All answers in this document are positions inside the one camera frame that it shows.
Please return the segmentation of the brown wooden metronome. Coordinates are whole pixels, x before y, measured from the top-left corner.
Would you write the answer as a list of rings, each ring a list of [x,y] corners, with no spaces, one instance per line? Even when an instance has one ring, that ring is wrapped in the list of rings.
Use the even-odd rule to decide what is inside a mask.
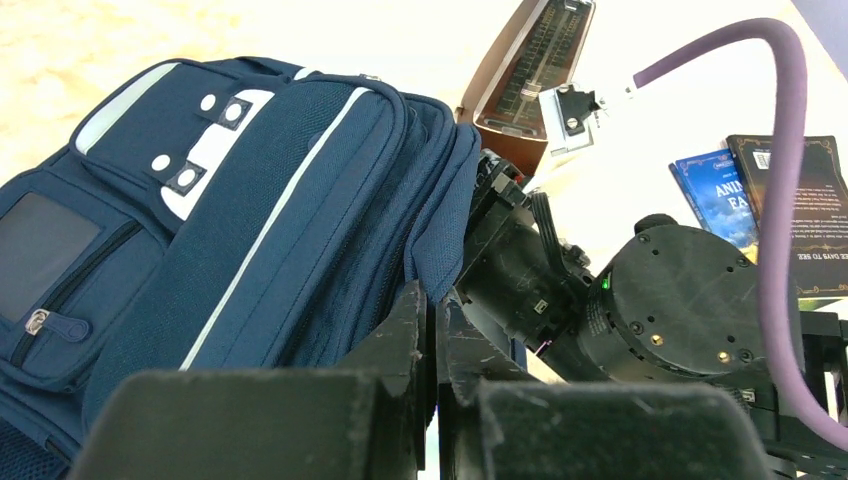
[[[457,107],[482,146],[525,175],[535,173],[548,146],[539,95],[571,82],[594,13],[592,1],[520,2]]]

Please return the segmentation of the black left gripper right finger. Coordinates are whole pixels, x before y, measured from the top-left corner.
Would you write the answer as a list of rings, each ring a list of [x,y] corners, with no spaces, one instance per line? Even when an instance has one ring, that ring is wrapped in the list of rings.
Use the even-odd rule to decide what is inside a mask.
[[[435,311],[445,479],[768,479],[751,422],[707,385],[547,384],[446,297]]]

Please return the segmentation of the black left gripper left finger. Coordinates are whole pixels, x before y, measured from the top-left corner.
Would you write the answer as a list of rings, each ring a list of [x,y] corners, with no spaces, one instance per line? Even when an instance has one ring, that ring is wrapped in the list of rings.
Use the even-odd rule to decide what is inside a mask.
[[[332,368],[148,371],[107,403],[74,479],[413,479],[428,302],[408,283]]]

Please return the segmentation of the blue green landscape book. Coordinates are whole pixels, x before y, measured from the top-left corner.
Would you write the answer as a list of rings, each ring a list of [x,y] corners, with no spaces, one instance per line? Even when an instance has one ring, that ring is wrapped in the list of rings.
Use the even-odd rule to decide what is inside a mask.
[[[668,165],[700,226],[756,261],[758,229],[729,149]]]

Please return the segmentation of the dark brown book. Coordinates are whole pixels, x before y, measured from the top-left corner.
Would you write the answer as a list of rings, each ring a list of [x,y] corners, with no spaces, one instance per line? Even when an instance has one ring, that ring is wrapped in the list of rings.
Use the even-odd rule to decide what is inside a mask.
[[[769,177],[773,141],[765,135],[726,138],[755,223]],[[803,300],[847,296],[847,186],[836,138],[807,136],[795,193],[792,223],[792,278]]]

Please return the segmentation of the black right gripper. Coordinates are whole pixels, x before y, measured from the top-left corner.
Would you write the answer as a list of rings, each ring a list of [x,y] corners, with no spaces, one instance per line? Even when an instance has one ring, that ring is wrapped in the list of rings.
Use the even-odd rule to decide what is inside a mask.
[[[731,243],[653,215],[592,274],[558,239],[547,196],[523,186],[481,154],[457,281],[508,337],[570,381],[770,383],[757,269]]]

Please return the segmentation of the navy blue student backpack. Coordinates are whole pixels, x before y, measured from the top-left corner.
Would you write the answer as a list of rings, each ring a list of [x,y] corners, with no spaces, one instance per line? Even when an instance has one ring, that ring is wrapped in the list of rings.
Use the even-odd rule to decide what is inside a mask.
[[[462,266],[481,153],[441,101],[274,59],[131,78],[1,189],[1,475],[63,479],[146,370],[329,366]]]

